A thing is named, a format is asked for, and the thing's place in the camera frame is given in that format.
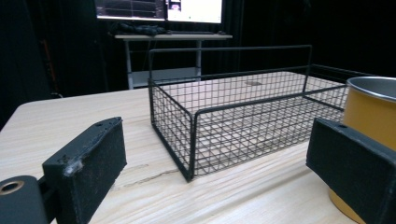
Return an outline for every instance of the metal mesh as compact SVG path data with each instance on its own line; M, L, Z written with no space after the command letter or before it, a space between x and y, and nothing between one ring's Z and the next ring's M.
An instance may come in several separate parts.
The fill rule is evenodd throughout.
M304 71L151 80L153 127L188 180L302 143L314 118L341 120L347 96Z

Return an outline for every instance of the black wire basket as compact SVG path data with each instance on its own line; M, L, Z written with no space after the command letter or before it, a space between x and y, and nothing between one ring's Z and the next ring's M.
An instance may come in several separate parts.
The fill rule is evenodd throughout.
M179 50L197 49L150 54ZM341 121L345 79L361 74L309 57L302 66L148 80L152 127L187 181L307 141L314 118Z

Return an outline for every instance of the computer monitor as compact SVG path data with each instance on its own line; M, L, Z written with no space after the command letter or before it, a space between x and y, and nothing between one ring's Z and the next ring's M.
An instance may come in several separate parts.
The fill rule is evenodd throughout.
M168 21L221 23L222 0L165 0Z
M222 0L95 0L102 20L221 23Z
M95 0L102 20L164 21L165 0Z

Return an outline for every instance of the gold cup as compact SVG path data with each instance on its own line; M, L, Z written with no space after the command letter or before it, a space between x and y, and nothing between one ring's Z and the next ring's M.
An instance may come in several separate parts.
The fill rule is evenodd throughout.
M396 78L353 77L347 82L344 124L396 151ZM335 206L358 223L365 223L333 190Z

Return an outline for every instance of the wooden table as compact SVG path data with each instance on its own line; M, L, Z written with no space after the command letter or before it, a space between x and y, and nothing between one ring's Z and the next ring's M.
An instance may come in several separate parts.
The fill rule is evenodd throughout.
M354 223L305 166L307 143L187 183L149 122L149 91L20 106L0 132L0 180L41 164L96 121L121 116L128 165L91 223Z

